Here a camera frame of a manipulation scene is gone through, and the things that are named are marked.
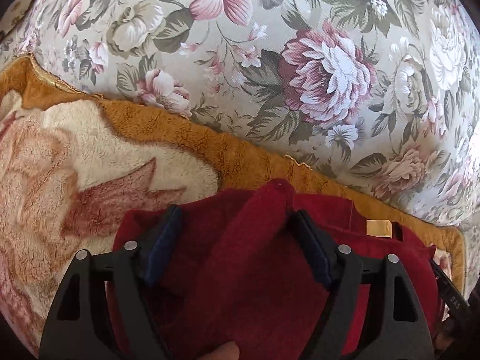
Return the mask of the person's right hand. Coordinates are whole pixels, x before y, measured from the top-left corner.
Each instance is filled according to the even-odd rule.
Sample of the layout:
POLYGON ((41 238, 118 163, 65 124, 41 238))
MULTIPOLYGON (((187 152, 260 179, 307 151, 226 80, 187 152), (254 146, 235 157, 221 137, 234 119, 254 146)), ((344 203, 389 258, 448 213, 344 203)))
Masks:
POLYGON ((240 350, 234 341, 227 342, 199 360, 239 360, 240 350))

